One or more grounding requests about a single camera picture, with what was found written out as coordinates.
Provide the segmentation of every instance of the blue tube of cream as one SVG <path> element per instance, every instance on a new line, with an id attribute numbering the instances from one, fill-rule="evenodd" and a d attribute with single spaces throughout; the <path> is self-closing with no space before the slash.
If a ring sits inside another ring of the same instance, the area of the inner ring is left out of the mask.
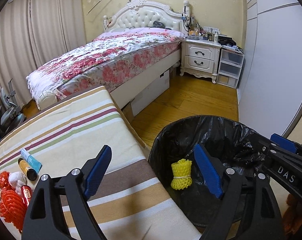
<path id="1" fill-rule="evenodd" d="M 42 163 L 36 160 L 32 155 L 30 155 L 27 150 L 21 149 L 21 156 L 24 160 L 28 162 L 29 165 L 36 171 L 38 174 L 40 169 L 42 168 Z"/>

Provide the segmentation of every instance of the metal screw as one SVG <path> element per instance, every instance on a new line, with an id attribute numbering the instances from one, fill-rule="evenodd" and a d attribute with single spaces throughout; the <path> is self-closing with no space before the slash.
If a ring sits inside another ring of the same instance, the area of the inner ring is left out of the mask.
<path id="1" fill-rule="evenodd" d="M 49 175 L 47 175 L 47 174 L 44 174 L 41 176 L 41 180 L 43 180 L 43 181 L 47 180 L 48 178 L 49 178 Z"/>
<path id="2" fill-rule="evenodd" d="M 263 173 L 259 173 L 258 174 L 259 179 L 265 179 L 266 175 L 264 175 Z"/>
<path id="3" fill-rule="evenodd" d="M 232 175 L 232 174 L 235 173 L 234 169 L 232 169 L 232 168 L 227 168 L 226 172 L 227 172 L 227 174 L 229 174 L 229 175 Z"/>
<path id="4" fill-rule="evenodd" d="M 79 169 L 74 169 L 74 170 L 72 170 L 72 175 L 77 175 L 77 174 L 79 174 L 80 173 L 80 170 Z"/>

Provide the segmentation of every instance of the beige curtain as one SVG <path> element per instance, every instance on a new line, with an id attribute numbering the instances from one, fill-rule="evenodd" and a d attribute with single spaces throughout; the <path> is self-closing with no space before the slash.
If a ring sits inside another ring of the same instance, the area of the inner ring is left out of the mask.
<path id="1" fill-rule="evenodd" d="M 25 79 L 36 70 L 36 63 L 28 32 L 29 0 L 13 0 L 0 13 L 0 90 L 9 92 L 8 82 L 13 78 L 17 103 L 31 100 Z"/>
<path id="2" fill-rule="evenodd" d="M 82 0 L 58 0 L 62 28 L 68 51 L 86 44 Z"/>
<path id="3" fill-rule="evenodd" d="M 58 0 L 30 0 L 32 49 L 37 66 L 67 52 Z"/>

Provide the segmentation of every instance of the headboard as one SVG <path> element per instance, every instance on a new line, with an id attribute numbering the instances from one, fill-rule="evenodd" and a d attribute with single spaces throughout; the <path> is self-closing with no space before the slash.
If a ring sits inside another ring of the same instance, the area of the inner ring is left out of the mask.
<path id="1" fill-rule="evenodd" d="M 184 1 L 184 6 L 189 9 L 189 2 Z M 181 13 L 172 11 L 169 5 L 146 0 L 131 0 L 127 3 L 112 17 L 105 32 L 119 28 L 152 27 L 154 21 L 160 21 L 166 28 L 187 34 Z"/>

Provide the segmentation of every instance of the trash can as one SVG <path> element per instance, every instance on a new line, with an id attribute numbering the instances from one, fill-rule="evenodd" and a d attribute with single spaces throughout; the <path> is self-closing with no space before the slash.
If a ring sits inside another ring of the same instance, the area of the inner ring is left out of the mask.
<path id="1" fill-rule="evenodd" d="M 265 155 L 254 149 L 250 139 L 256 133 L 247 126 L 218 116 L 197 115 L 175 121 L 162 129 L 152 146 L 149 160 L 156 176 L 186 217 L 198 227 L 206 227 L 219 210 L 222 200 L 211 194 L 195 162 L 193 148 L 203 143 L 212 157 L 239 174 L 254 177 Z M 171 164 L 181 159 L 192 161 L 192 185 L 174 190 Z M 242 217 L 245 194 L 240 200 L 234 222 Z"/>

